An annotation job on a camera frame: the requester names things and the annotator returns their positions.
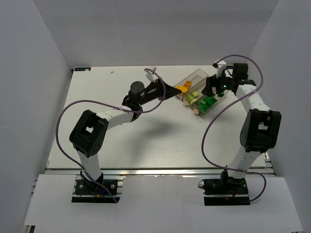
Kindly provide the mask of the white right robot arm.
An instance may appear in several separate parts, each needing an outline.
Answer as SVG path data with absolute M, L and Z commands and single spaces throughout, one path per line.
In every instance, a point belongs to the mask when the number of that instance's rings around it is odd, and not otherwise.
M 262 100 L 259 86 L 248 78 L 248 64 L 213 65 L 217 72 L 206 79 L 202 93 L 211 97 L 231 91 L 242 103 L 246 118 L 240 132 L 240 148 L 229 166 L 221 173 L 219 186 L 240 186 L 253 162 L 275 147 L 281 113 L 271 110 Z

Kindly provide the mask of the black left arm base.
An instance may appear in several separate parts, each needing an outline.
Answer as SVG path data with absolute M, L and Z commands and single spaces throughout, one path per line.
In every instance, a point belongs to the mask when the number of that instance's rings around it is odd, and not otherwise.
M 104 179 L 103 185 L 109 190 L 115 200 L 113 200 L 105 188 L 96 184 L 89 185 L 82 178 L 77 178 L 74 184 L 71 202 L 118 203 L 121 198 L 123 181 L 118 179 Z

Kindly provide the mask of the lime square lego brick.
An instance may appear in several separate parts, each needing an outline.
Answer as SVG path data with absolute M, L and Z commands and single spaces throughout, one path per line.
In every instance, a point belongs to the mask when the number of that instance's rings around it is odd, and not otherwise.
M 195 98 L 197 98 L 197 97 L 199 97 L 199 96 L 200 96 L 200 94 L 199 94 L 199 92 L 198 92 L 198 91 L 194 91 L 194 92 L 192 93 L 192 95 L 193 95 Z

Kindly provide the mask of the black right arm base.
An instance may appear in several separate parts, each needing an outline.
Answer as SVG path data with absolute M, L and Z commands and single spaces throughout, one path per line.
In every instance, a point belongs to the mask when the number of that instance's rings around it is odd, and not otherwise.
M 198 183 L 203 190 L 205 206 L 246 206 L 250 198 L 246 180 L 240 184 L 222 184 L 221 179 L 204 179 Z

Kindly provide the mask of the green curved lego brick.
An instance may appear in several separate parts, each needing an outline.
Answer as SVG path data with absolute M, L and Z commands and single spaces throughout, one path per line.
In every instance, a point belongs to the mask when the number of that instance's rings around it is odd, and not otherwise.
M 214 97 L 205 97 L 203 98 L 199 105 L 198 105 L 198 110 L 200 114 L 205 113 L 213 104 L 216 103 L 216 99 Z

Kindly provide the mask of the orange rounded lego brick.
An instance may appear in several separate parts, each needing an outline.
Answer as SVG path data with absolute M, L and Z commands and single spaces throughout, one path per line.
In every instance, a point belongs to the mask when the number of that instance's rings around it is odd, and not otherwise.
M 177 89 L 179 89 L 181 91 L 181 93 L 186 93 L 188 92 L 188 88 L 186 88 L 185 86 L 177 86 Z

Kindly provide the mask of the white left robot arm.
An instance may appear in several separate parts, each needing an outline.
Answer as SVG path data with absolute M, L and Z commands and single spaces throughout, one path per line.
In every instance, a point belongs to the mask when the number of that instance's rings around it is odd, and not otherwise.
M 82 113 L 69 140 L 79 155 L 83 166 L 81 178 L 91 193 L 97 194 L 103 190 L 99 185 L 103 182 L 104 176 L 99 166 L 98 152 L 103 145 L 106 132 L 113 127 L 138 119 L 143 111 L 142 105 L 155 99 L 169 99 L 181 93 L 180 89 L 162 83 L 160 79 L 151 82 L 147 87 L 142 82 L 136 81 L 131 84 L 128 95 L 122 102 L 122 105 L 128 107 L 131 112 L 109 110 L 95 113 L 85 110 Z

